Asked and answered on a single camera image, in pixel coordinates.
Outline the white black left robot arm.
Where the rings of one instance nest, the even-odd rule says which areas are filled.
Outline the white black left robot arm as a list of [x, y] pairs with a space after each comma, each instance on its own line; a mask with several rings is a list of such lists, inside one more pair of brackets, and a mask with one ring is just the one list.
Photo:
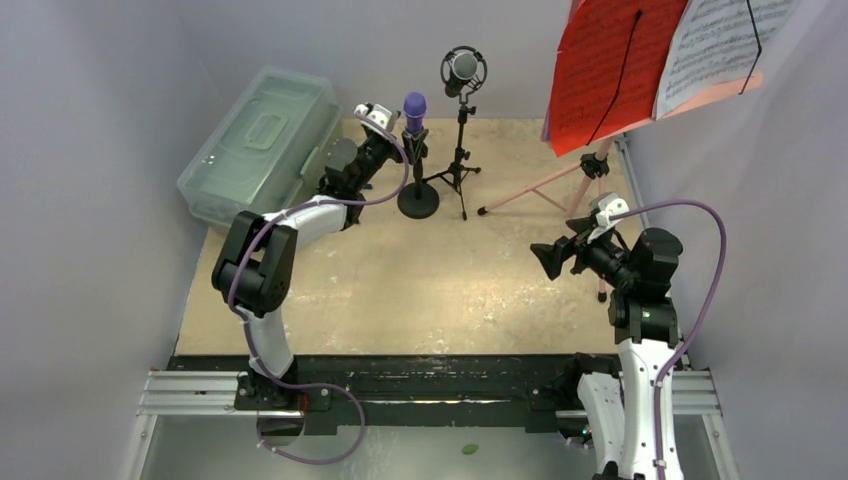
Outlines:
[[299, 248], [359, 221], [363, 189], [388, 160], [410, 164], [402, 142], [371, 132], [361, 144], [343, 138], [329, 148], [324, 173], [308, 201], [279, 212], [236, 215], [211, 274], [211, 284], [239, 316], [249, 365], [263, 376], [259, 395], [272, 408], [297, 399], [295, 364], [281, 306], [289, 293]]

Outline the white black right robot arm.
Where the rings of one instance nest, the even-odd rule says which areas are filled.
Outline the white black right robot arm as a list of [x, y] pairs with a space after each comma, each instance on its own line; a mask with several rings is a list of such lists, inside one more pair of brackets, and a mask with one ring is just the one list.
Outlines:
[[574, 236], [530, 250], [551, 280], [572, 260], [571, 274], [590, 270], [612, 288], [608, 315], [619, 370], [584, 367], [561, 381], [564, 399], [587, 414], [582, 437], [595, 451], [594, 476], [681, 479], [672, 400], [678, 319], [668, 292], [683, 246], [659, 228], [643, 230], [625, 247], [615, 244], [615, 228], [592, 239], [589, 218], [567, 224]]

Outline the black silver condenser microphone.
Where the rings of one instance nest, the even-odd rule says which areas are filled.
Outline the black silver condenser microphone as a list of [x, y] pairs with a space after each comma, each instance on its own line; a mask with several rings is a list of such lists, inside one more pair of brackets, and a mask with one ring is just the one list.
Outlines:
[[480, 51], [471, 46], [457, 46], [449, 50], [440, 65], [440, 78], [444, 92], [456, 98], [461, 105], [486, 82], [488, 64]]

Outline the purple toy microphone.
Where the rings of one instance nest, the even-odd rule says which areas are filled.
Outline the purple toy microphone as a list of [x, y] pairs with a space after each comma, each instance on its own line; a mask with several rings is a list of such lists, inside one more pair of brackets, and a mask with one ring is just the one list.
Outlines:
[[411, 135], [418, 134], [423, 129], [423, 119], [427, 112], [425, 96], [418, 91], [408, 93], [404, 99], [402, 112], [406, 119], [405, 131]]

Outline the black round-base mic stand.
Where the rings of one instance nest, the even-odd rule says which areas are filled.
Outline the black round-base mic stand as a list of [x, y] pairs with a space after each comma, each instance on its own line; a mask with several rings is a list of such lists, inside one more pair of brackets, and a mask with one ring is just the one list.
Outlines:
[[400, 212], [408, 218], [421, 220], [433, 215], [440, 203], [435, 188], [426, 183], [423, 175], [423, 160], [428, 155], [427, 128], [417, 133], [405, 130], [402, 134], [405, 152], [412, 168], [413, 181], [403, 187], [397, 197]]

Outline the black tripod mic stand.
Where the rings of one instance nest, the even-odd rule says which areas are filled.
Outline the black tripod mic stand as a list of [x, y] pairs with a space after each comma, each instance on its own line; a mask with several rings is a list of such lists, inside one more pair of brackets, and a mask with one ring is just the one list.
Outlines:
[[465, 207], [465, 197], [463, 193], [462, 184], [469, 172], [480, 173], [481, 168], [469, 167], [463, 164], [463, 161], [468, 160], [471, 156], [471, 152], [463, 147], [464, 129], [468, 121], [468, 117], [476, 114], [477, 107], [469, 107], [468, 102], [462, 100], [459, 101], [459, 104], [460, 107], [457, 115], [457, 123], [459, 125], [459, 128], [453, 161], [445, 170], [424, 178], [423, 185], [429, 186], [429, 182], [433, 179], [441, 179], [447, 185], [449, 185], [451, 189], [460, 197], [461, 215], [462, 219], [466, 221], [468, 219], [468, 214]]

